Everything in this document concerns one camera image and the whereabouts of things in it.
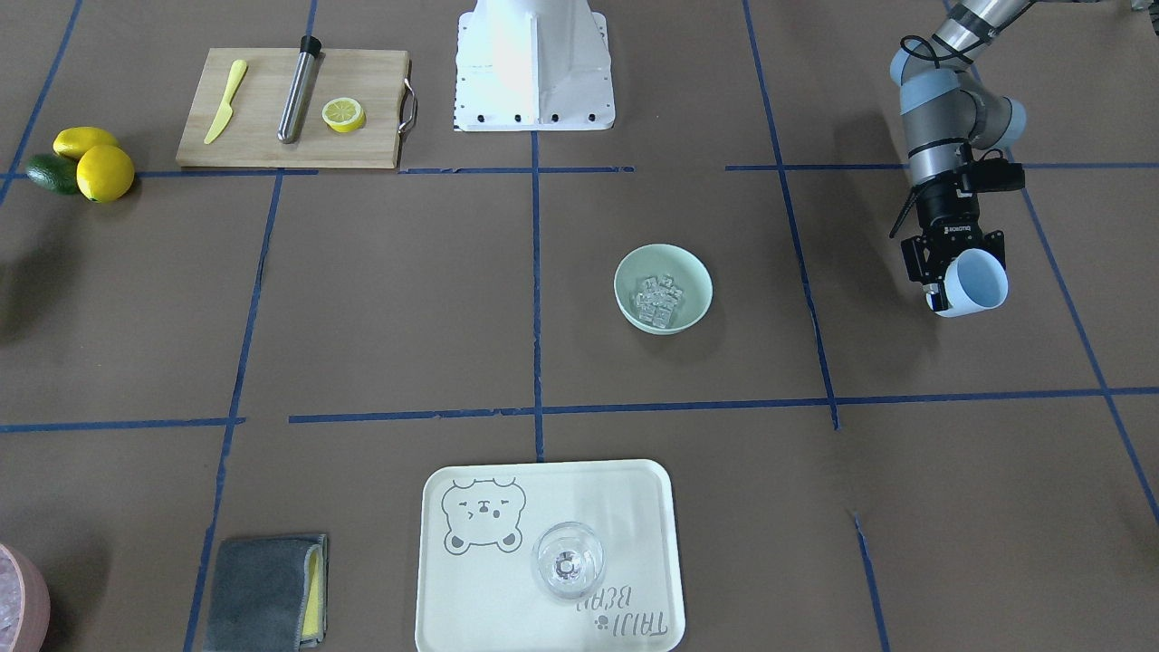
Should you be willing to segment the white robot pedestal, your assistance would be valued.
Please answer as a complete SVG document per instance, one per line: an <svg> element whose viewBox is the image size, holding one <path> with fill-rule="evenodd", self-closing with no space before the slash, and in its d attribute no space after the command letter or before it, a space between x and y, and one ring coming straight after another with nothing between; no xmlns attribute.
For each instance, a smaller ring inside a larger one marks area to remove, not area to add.
<svg viewBox="0 0 1159 652"><path fill-rule="evenodd" d="M614 127L608 21L586 1L478 1L455 36L455 131Z"/></svg>

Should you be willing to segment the clear wine glass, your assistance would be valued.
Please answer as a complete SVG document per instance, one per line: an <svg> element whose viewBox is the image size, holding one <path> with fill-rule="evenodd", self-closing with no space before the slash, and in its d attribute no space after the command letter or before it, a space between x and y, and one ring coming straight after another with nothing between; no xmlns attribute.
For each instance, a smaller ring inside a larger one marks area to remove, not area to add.
<svg viewBox="0 0 1159 652"><path fill-rule="evenodd" d="M586 523L554 523L535 541L533 569L552 598L582 601L600 586L606 550Z"/></svg>

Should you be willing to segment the pink bowl with ice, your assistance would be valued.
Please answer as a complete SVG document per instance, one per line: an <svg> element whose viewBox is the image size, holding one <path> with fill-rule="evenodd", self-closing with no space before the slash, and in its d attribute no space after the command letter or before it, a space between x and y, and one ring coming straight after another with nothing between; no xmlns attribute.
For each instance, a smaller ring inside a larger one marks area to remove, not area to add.
<svg viewBox="0 0 1159 652"><path fill-rule="evenodd" d="M41 651L51 620L51 600L41 569L13 545L3 557L3 651Z"/></svg>

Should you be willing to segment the half lemon slice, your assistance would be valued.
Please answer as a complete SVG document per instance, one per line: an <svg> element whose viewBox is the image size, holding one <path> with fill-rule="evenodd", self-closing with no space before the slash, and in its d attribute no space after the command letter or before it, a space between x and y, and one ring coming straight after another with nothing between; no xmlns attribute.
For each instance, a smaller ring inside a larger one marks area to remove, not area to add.
<svg viewBox="0 0 1159 652"><path fill-rule="evenodd" d="M363 129L366 123L365 109L356 98L331 98L326 102L321 116L327 127L340 135Z"/></svg>

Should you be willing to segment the yellow lemon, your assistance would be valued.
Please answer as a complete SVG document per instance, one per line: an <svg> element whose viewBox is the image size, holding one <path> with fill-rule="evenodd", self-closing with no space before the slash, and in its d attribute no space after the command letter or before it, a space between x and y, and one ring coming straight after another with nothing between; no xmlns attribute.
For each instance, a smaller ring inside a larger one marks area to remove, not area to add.
<svg viewBox="0 0 1159 652"><path fill-rule="evenodd" d="M94 146L76 166L76 186L88 202L116 202L127 195L134 177L133 161L121 146Z"/></svg>
<svg viewBox="0 0 1159 652"><path fill-rule="evenodd" d="M119 140L107 129L80 125L80 127L61 129L61 132L54 135L53 151L58 156L79 161L83 157L83 153L94 149L95 146L119 145Z"/></svg>

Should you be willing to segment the green ceramic bowl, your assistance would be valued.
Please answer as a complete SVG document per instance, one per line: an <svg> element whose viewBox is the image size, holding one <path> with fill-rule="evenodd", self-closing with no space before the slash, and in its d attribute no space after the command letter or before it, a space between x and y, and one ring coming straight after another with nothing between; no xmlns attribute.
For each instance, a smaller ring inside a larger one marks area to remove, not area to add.
<svg viewBox="0 0 1159 652"><path fill-rule="evenodd" d="M613 290L626 321L654 335L695 327L714 299L706 264L675 244L646 244L626 254L615 268Z"/></svg>

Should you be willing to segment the grey folded cloth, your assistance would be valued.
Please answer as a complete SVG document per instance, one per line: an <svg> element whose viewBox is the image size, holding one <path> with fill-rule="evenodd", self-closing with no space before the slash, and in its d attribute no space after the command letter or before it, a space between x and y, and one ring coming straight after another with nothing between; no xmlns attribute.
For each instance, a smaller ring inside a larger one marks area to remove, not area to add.
<svg viewBox="0 0 1159 652"><path fill-rule="evenodd" d="M229 539L216 554L206 651L302 651L328 627L330 537Z"/></svg>

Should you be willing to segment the green lime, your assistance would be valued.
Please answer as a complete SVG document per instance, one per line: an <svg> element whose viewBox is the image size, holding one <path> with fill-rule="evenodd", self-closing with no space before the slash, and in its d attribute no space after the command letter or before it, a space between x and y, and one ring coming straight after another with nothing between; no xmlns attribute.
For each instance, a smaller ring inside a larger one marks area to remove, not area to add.
<svg viewBox="0 0 1159 652"><path fill-rule="evenodd" d="M81 193L78 183L78 161L74 159L54 153L34 154L25 160L24 173L35 185L54 195L70 197Z"/></svg>

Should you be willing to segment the steel muddler black tip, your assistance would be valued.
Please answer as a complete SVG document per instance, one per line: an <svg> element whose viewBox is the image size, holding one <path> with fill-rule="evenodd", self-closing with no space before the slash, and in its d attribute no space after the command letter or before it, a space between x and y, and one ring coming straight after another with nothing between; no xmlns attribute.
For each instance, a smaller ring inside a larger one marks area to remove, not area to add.
<svg viewBox="0 0 1159 652"><path fill-rule="evenodd" d="M322 44L313 34L304 34L296 63L294 75L276 135L282 144L296 142L302 132L302 120L308 103L308 91L313 87Z"/></svg>

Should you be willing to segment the yellow plastic knife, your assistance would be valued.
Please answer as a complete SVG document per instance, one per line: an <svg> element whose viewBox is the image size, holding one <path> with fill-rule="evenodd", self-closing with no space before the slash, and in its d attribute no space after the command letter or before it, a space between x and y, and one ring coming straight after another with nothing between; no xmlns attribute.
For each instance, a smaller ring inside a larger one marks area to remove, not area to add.
<svg viewBox="0 0 1159 652"><path fill-rule="evenodd" d="M241 82L243 82L247 69L248 63L243 61L243 59L236 59L236 61L231 63L226 86L224 87L219 104L216 107L214 119L211 122L210 129L207 129L207 133L203 139L204 144L216 142L235 115L235 108L232 107L232 102Z"/></svg>

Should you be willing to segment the light blue plastic cup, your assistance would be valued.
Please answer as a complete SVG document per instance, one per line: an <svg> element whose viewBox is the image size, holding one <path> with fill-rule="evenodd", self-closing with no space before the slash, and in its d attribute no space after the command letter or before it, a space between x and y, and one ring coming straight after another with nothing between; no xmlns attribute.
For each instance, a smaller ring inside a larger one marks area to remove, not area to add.
<svg viewBox="0 0 1159 652"><path fill-rule="evenodd" d="M1009 277L1001 261L981 248L965 249L945 269L943 280L928 293L930 309L943 318L999 308L1009 296Z"/></svg>

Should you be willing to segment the cream bear tray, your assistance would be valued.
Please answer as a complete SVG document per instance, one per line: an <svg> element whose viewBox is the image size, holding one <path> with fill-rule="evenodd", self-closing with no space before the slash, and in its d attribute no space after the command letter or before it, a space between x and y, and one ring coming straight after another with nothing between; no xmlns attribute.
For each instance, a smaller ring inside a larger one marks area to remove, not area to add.
<svg viewBox="0 0 1159 652"><path fill-rule="evenodd" d="M427 479L420 651L672 651L685 631L663 466L449 466Z"/></svg>

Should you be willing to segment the clear ice cubes in bowl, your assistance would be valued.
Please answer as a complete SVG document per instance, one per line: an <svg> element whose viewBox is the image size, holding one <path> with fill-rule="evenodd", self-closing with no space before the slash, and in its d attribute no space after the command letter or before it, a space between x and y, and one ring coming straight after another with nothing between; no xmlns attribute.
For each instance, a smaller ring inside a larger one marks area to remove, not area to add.
<svg viewBox="0 0 1159 652"><path fill-rule="evenodd" d="M684 290L672 274L649 274L637 280L632 294L634 317L655 329L675 325L675 316L684 302Z"/></svg>

